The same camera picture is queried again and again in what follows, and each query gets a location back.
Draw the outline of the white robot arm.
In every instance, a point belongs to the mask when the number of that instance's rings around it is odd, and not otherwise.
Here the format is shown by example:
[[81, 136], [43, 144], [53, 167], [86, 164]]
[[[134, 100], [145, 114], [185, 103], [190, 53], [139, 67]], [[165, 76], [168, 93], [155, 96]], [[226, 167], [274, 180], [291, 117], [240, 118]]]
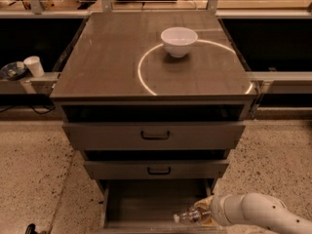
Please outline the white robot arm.
[[210, 196], [194, 204], [209, 210], [221, 226], [255, 225], [278, 234], [312, 234], [312, 222], [288, 211], [284, 203], [261, 193]]

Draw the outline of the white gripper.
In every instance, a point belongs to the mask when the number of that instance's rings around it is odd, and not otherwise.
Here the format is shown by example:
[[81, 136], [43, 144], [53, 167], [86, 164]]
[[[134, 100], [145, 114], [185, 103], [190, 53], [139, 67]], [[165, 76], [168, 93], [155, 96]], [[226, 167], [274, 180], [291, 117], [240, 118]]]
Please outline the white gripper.
[[210, 209], [213, 219], [201, 221], [200, 225], [209, 228], [234, 225], [231, 211], [235, 210], [236, 197], [234, 195], [209, 196], [194, 204], [195, 208]]

